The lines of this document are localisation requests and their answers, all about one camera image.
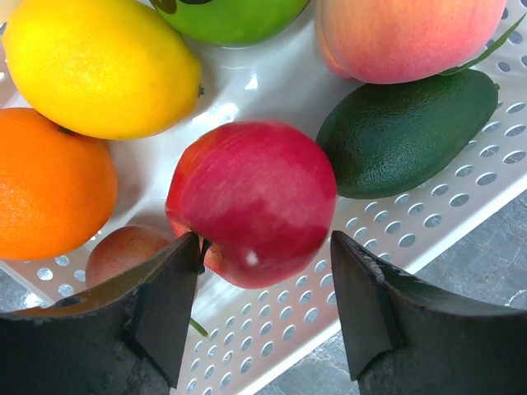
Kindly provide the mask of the red apple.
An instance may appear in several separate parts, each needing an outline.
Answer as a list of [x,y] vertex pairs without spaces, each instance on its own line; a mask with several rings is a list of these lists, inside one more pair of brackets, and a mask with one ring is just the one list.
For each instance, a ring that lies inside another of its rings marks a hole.
[[279,121],[221,125],[176,166],[166,216],[178,236],[211,243],[206,265],[235,286],[264,288],[303,271],[326,240],[337,187],[329,159]]

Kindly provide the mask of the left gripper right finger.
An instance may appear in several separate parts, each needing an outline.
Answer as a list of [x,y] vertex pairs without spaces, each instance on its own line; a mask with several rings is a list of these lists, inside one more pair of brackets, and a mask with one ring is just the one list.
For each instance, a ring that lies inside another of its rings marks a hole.
[[523,309],[441,289],[338,230],[330,249],[347,365],[361,393],[525,393]]

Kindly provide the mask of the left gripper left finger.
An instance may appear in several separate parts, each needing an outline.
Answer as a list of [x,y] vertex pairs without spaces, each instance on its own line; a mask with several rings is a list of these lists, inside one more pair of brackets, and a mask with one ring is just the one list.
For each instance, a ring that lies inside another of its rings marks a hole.
[[180,376],[198,237],[48,308],[1,316],[4,394],[167,394]]

